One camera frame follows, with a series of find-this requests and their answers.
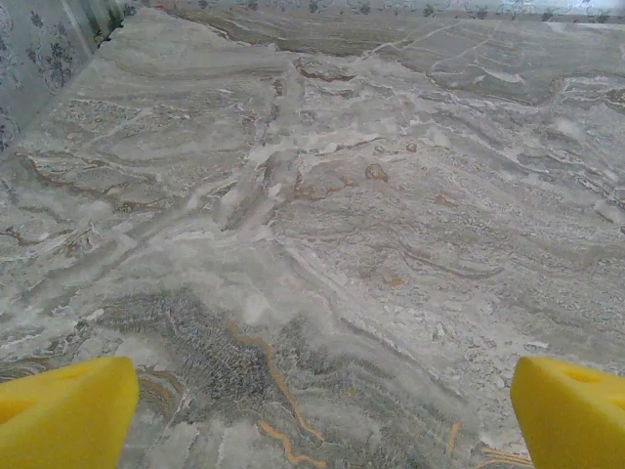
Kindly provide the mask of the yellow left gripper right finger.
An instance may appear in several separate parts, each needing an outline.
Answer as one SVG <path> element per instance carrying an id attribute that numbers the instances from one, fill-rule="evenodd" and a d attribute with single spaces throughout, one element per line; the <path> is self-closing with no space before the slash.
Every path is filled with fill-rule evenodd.
<path id="1" fill-rule="evenodd" d="M 624 469 L 624 379 L 548 358 L 523 357 L 511 401 L 539 469 Z"/>

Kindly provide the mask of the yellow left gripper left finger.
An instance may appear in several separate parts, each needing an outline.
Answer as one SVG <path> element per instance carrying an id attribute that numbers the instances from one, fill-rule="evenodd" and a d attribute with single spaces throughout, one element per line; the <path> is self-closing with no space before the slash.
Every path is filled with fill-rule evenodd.
<path id="1" fill-rule="evenodd" d="M 127 357 L 103 357 L 1 384 L 1 466 L 114 468 L 139 400 Z"/>

